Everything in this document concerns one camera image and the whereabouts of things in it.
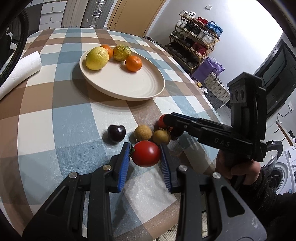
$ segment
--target cherry tomato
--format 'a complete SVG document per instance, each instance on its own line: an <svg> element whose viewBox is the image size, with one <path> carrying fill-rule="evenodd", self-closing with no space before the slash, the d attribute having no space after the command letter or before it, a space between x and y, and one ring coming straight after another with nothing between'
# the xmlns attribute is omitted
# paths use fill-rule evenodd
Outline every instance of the cherry tomato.
<svg viewBox="0 0 296 241"><path fill-rule="evenodd" d="M133 162L140 167L151 167L160 159L160 149L151 141L140 141L134 145Z"/></svg>
<svg viewBox="0 0 296 241"><path fill-rule="evenodd" d="M166 129L166 125L164 124L163 122L163 117L165 116L166 114L162 115L159 120L158 120L158 126L162 129Z"/></svg>
<svg viewBox="0 0 296 241"><path fill-rule="evenodd" d="M165 125L165 123L163 122L163 117L165 116L166 114L162 115L159 120L158 120L158 127L164 129L164 130L167 130L167 131L171 131L173 128L172 127L167 127Z"/></svg>

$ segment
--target mandarin orange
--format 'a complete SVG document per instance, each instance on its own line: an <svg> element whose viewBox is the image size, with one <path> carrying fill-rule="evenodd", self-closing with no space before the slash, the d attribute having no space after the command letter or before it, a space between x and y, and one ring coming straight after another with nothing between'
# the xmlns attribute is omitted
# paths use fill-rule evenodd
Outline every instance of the mandarin orange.
<svg viewBox="0 0 296 241"><path fill-rule="evenodd" d="M111 59L113 56L113 49L111 49L110 46L107 44L103 44L103 45L101 45L101 47L103 47L104 49L106 49L108 51L109 59Z"/></svg>
<svg viewBox="0 0 296 241"><path fill-rule="evenodd" d="M137 72L139 69L142 68L142 60L134 55L129 56L126 59L126 68L129 71Z"/></svg>

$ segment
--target plastic bag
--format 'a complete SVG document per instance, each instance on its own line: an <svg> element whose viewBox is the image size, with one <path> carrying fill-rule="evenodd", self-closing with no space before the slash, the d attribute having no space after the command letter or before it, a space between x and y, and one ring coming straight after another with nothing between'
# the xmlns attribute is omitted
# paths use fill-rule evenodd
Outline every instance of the plastic bag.
<svg viewBox="0 0 296 241"><path fill-rule="evenodd" d="M198 69L193 73L193 77L196 78L199 82L204 84L207 76L213 71L217 76L222 73L225 69L221 64L217 62L215 58L207 57L205 61L198 67Z"/></svg>

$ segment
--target checkered tablecloth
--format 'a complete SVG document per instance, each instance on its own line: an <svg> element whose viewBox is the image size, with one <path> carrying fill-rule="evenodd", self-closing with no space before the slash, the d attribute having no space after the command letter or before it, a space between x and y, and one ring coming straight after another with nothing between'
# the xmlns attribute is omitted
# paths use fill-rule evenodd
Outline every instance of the checkered tablecloth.
<svg viewBox="0 0 296 241"><path fill-rule="evenodd" d="M149 59L164 76L164 91L148 101L129 102L94 89L78 61L101 44L126 44ZM124 141L129 142L138 125L153 128L165 113L219 122L192 79L149 40L99 29L48 29L28 38L23 56L35 51L41 71L0 101L0 208L20 234L70 172L93 172L120 152L123 142L110 145L106 140L110 124L124 125ZM217 150L196 138L184 134L168 146L197 172L213 169ZM115 239L153 240L177 223L178 195L168 193L158 165L141 168L131 161L129 172L123 192L110 194ZM86 229L86 216L83 223Z"/></svg>

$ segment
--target screw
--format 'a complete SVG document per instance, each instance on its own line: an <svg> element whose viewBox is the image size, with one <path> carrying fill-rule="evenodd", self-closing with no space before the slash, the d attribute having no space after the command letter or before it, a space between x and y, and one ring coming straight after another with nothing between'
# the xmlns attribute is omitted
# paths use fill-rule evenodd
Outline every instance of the screw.
<svg viewBox="0 0 296 241"><path fill-rule="evenodd" d="M105 170L105 171L110 171L111 168L112 168L112 166L110 166L110 165L104 165L103 166L103 170Z"/></svg>
<svg viewBox="0 0 296 241"><path fill-rule="evenodd" d="M213 176L213 178L216 178L216 179L220 179L220 178L221 178L221 174L218 173L218 172L214 172L214 173L212 174L212 176Z"/></svg>
<svg viewBox="0 0 296 241"><path fill-rule="evenodd" d="M78 176L78 173L77 172L71 172L70 174L69 174L69 177L70 178L76 178Z"/></svg>
<svg viewBox="0 0 296 241"><path fill-rule="evenodd" d="M179 166L179 170L180 171L187 171L188 167L186 167L185 165L180 165Z"/></svg>

